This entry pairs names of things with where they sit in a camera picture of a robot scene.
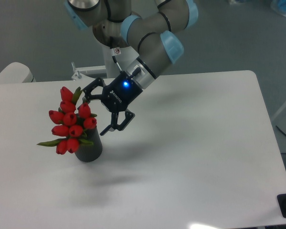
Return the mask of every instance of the dark gray vase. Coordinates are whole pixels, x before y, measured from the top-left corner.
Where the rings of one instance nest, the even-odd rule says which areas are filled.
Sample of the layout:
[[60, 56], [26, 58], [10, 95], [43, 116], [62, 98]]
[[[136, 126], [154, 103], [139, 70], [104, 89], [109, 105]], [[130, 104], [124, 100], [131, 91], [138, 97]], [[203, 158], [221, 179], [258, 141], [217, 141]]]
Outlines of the dark gray vase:
[[92, 146], [80, 146], [75, 152], [77, 158], [82, 162], [92, 162], [99, 158], [103, 151], [103, 146], [100, 140], [99, 132], [97, 128], [93, 130], [87, 130], [87, 140], [93, 141]]

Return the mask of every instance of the red tulip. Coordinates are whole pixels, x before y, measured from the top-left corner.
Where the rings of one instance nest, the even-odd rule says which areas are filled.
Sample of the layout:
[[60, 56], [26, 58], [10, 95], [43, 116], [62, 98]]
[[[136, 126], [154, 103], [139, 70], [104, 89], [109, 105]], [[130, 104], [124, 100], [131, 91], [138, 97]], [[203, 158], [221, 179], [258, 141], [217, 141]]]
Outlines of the red tulip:
[[67, 150], [70, 153], [74, 153], [80, 147], [80, 142], [76, 138], [69, 138], [67, 140]]
[[52, 129], [52, 134], [67, 137], [69, 136], [69, 128], [65, 125], [57, 125]]
[[64, 155], [67, 152], [67, 140], [62, 140], [59, 142], [59, 144], [56, 146], [56, 153]]
[[69, 101], [62, 101], [61, 102], [61, 109], [65, 113], [69, 113], [69, 112], [74, 112], [76, 110], [76, 107], [73, 103], [71, 103]]
[[64, 114], [58, 111], [49, 111], [49, 116], [50, 119], [55, 123], [55, 124], [60, 124], [62, 121]]
[[94, 129], [96, 127], [96, 119], [95, 118], [87, 118], [84, 121], [85, 129]]
[[61, 88], [61, 99], [63, 101], [71, 102], [73, 98], [73, 93], [66, 87]]
[[79, 137], [82, 135], [83, 129], [80, 125], [73, 125], [69, 129], [69, 134], [72, 137]]
[[76, 124], [76, 121], [77, 121], [76, 114], [74, 112], [69, 112], [65, 114], [62, 121], [64, 125], [67, 125], [67, 126], [74, 125]]
[[91, 109], [87, 103], [83, 103], [78, 109], [78, 114], [81, 118], [89, 118], [91, 116]]

